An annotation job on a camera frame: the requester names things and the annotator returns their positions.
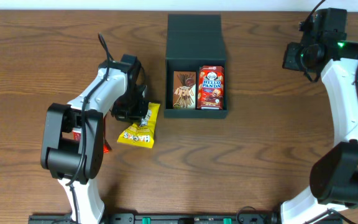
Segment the red Hello Panda box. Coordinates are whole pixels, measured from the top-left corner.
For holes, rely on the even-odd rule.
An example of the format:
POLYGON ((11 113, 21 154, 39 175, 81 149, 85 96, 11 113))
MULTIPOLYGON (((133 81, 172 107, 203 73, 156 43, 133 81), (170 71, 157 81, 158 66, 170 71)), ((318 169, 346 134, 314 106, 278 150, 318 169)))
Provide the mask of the red Hello Panda box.
POLYGON ((224 68, 205 65, 198 76, 198 110, 222 110, 224 103, 224 68))

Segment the brown Pocky box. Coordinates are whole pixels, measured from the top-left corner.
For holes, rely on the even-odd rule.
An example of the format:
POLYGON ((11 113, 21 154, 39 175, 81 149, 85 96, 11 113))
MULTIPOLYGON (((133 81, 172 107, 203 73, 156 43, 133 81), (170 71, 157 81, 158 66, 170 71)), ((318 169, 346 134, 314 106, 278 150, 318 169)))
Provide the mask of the brown Pocky box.
POLYGON ((196 72, 173 73, 173 109, 194 110, 196 107, 196 72))

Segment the yellow Hacks candy bag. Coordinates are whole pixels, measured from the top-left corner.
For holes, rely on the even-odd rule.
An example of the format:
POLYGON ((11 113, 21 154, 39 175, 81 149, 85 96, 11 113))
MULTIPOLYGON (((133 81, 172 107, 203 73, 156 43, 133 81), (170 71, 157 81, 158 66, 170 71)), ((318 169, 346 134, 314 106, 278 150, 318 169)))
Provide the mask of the yellow Hacks candy bag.
POLYGON ((118 137, 117 143, 131 146, 153 148, 154 134, 157 124, 159 103, 149 103, 147 114, 139 123, 133 123, 125 129, 118 137))

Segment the red Hacks candy bag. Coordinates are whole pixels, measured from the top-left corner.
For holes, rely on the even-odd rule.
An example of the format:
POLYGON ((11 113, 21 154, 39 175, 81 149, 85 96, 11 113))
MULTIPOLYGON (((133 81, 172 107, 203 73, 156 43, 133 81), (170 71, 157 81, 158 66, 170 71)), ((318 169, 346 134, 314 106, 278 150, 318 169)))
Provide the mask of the red Hacks candy bag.
MULTIPOLYGON (((81 139, 81 130, 80 128, 73 128, 73 139, 75 141, 79 141, 81 139)), ((104 153, 109 153, 111 151, 111 147, 109 145, 109 143, 107 142, 106 139, 106 118, 103 119, 103 152, 104 153)))

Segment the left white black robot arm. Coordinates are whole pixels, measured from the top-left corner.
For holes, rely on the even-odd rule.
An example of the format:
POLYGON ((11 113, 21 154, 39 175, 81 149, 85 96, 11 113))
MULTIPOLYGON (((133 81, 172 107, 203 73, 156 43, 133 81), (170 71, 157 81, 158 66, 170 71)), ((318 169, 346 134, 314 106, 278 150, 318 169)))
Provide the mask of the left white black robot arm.
POLYGON ((75 99, 48 107, 40 163, 65 189, 72 212, 49 223, 100 223, 105 205, 96 176, 104 150, 106 116, 139 123, 146 117, 146 85, 137 84, 142 65, 137 57, 108 58, 96 78, 75 99))

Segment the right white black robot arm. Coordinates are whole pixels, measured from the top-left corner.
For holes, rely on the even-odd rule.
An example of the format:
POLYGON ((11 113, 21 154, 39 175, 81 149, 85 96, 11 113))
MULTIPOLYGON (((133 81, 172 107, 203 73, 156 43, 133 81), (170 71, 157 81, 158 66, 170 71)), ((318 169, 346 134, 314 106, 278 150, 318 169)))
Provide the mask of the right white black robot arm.
POLYGON ((281 223, 317 223, 358 208, 358 43, 291 42, 283 67, 315 72, 329 96, 334 146, 312 167, 310 184, 280 206, 281 223))

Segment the black gift box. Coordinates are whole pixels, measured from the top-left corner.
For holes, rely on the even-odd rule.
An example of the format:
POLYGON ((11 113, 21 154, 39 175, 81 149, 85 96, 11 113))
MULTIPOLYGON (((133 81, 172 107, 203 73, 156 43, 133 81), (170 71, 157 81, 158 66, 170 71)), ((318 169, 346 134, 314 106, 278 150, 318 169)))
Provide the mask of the black gift box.
POLYGON ((223 109, 221 110, 176 110, 173 107, 173 74, 175 71, 198 72, 203 65, 226 68, 226 60, 226 46, 220 15, 168 15, 164 117, 226 118, 228 114, 227 95, 223 96, 223 109))

